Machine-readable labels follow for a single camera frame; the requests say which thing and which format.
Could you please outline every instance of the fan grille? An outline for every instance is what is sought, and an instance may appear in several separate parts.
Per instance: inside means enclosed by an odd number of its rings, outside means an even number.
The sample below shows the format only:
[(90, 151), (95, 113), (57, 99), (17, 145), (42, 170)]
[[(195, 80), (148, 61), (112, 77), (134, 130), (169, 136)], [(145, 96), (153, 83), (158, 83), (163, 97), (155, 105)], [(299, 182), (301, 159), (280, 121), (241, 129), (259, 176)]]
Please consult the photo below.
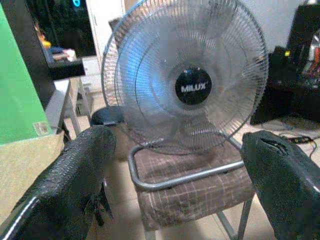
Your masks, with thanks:
[[(145, 0), (116, 26), (102, 68), (105, 100), (121, 106), (122, 130), (138, 144), (161, 140), (157, 152), (184, 155), (222, 144), (249, 119), (265, 89), (268, 54), (237, 0)], [(188, 69), (212, 82), (199, 104), (176, 94)]]

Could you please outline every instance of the plaid chair seat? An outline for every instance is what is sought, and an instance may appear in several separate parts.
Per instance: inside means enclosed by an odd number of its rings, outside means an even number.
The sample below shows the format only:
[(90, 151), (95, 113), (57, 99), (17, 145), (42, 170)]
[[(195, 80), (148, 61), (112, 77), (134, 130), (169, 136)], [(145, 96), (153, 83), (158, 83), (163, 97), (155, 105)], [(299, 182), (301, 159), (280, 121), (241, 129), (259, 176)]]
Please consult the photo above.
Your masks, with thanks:
[[(140, 180), (158, 183), (240, 160), (229, 142), (194, 155), (163, 155), (147, 149), (135, 155)], [(159, 191), (136, 189), (146, 231), (194, 221), (231, 208), (255, 194), (245, 167)]]

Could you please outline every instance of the tile floor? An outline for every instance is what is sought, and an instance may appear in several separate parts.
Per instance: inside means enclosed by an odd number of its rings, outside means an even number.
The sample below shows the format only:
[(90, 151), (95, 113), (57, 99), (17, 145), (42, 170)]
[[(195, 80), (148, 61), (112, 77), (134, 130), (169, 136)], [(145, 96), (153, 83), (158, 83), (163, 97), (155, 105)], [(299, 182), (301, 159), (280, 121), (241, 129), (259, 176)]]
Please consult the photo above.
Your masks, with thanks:
[[(96, 111), (105, 106), (101, 95), (94, 96), (93, 110)], [(78, 118), (81, 130), (89, 128), (88, 118), (85, 116)], [(287, 131), (291, 134), (304, 134), (307, 136), (319, 136), (320, 125), (309, 121), (300, 121), (294, 123), (294, 119), (287, 119), (286, 125), (278, 120), (268, 122), (263, 126), (253, 127), (244, 126), (235, 138), (241, 141), (242, 135), (246, 132), (255, 132), (261, 129), (273, 130), (276, 134), (285, 132), (284, 129), (290, 129), (293, 124), (295, 128)], [(65, 119), (65, 124), (70, 131), (70, 136), (74, 139), (71, 120)], [(309, 144), (301, 145), (302, 150), (307, 154), (312, 151)], [(320, 166), (320, 150), (317, 150), (312, 159)], [(144, 227), (140, 217), (140, 209), (135, 187), (131, 181), (128, 164), (124, 161), (114, 160), (110, 170), (107, 173), (107, 180), (110, 186), (110, 205), (114, 214), (114, 220), (111, 221), (105, 216), (105, 225), (100, 227), (96, 224), (92, 226), (89, 234), (90, 240), (144, 240)], [(238, 228), (242, 205), (237, 205), (224, 211), (233, 228)], [(157, 240), (227, 240), (228, 236), (223, 229), (218, 217), (210, 215), (197, 221), (189, 222), (180, 226), (164, 228), (156, 231)], [(253, 199), (248, 225), (244, 235), (245, 240), (275, 240), (273, 229), (267, 219), (267, 216), (261, 207), (258, 198)]]

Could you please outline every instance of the blue light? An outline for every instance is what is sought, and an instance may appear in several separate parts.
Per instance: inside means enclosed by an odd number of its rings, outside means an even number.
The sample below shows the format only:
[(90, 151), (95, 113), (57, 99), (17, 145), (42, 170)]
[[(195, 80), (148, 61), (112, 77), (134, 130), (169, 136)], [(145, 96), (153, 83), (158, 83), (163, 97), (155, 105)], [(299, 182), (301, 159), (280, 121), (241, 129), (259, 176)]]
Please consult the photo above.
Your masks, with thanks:
[(73, 4), (76, 6), (76, 7), (80, 7), (80, 0), (72, 0)]

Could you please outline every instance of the green board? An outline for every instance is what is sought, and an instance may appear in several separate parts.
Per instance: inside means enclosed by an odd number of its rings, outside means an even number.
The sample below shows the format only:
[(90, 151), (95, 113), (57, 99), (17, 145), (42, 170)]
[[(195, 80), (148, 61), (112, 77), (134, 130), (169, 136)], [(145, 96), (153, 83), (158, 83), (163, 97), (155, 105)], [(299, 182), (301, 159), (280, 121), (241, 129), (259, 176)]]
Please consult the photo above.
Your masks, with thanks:
[(52, 133), (0, 4), (0, 145)]

